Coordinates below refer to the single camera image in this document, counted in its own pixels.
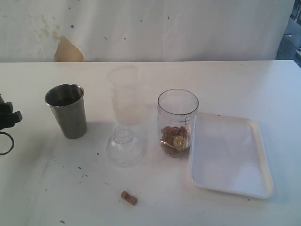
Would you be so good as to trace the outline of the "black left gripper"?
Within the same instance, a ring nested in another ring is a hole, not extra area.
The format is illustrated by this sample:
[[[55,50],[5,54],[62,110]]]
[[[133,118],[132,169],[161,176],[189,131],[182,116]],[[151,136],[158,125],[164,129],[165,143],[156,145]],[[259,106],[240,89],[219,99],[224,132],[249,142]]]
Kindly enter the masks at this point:
[[[11,102],[4,102],[0,96],[0,129],[12,128],[16,123],[22,120],[20,111],[13,112],[13,105]]]

